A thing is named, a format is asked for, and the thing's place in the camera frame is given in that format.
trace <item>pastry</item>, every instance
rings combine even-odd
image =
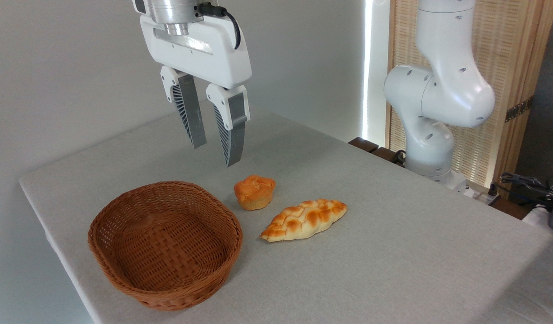
[[[251,175],[234,185],[234,194],[239,205],[247,211],[264,208],[272,201],[276,183],[270,178]]]
[[[305,201],[276,215],[260,238],[268,242],[306,239],[327,230],[346,210],[346,205],[338,200]]]

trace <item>wicker basket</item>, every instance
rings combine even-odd
[[[201,187],[178,181],[123,193],[89,230],[89,247],[112,285],[158,310],[212,296],[241,246],[234,214]]]

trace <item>electrical cable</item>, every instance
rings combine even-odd
[[[544,186],[540,181],[538,181],[537,178],[533,178],[531,176],[522,176],[505,172],[500,176],[500,181],[502,183],[515,183],[523,185],[528,189],[537,191],[538,193],[542,193],[544,195],[553,195],[553,189]]]
[[[405,150],[398,150],[394,154],[394,157],[392,158],[392,163],[400,162],[400,164],[404,164],[406,160],[406,151]]]
[[[553,210],[553,197],[551,196],[548,196],[548,197],[545,197],[544,199],[540,200],[540,199],[535,199],[535,198],[530,198],[530,197],[527,197],[527,196],[523,196],[523,195],[520,195],[518,193],[515,193],[514,191],[510,190],[510,189],[506,189],[502,186],[500,186],[499,184],[498,185],[498,188],[499,189],[502,189],[504,191],[506,191],[507,193],[509,193],[510,195],[513,195],[515,197],[518,197],[520,199],[524,199],[524,200],[527,200],[527,201],[530,201],[531,203],[536,203],[537,205],[542,205],[545,207],[545,209],[547,211],[552,211]]]
[[[213,17],[229,17],[229,19],[233,22],[234,26],[234,35],[236,37],[236,45],[234,46],[234,49],[237,50],[240,47],[241,43],[241,33],[240,33],[240,27],[238,26],[237,20],[234,18],[233,15],[231,15],[226,8],[221,6],[213,6],[210,2],[206,4],[200,4],[198,6],[198,12],[200,12],[203,16],[213,16]]]

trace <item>cupcake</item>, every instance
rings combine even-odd
[[[264,208],[272,201],[276,183],[270,178],[251,175],[234,185],[234,194],[239,205],[247,211]]]

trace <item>white robotic arm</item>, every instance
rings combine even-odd
[[[211,83],[207,98],[215,108],[227,166],[239,161],[250,120],[243,84],[252,70],[235,19],[203,0],[134,0],[134,6],[148,50],[163,64],[166,97],[177,107],[194,148],[206,143],[196,76]]]
[[[451,170],[454,138],[444,123],[477,127],[495,104],[472,56],[475,2],[419,0],[416,46],[432,68],[396,66],[385,81],[406,133],[406,168],[460,192],[466,179]]]

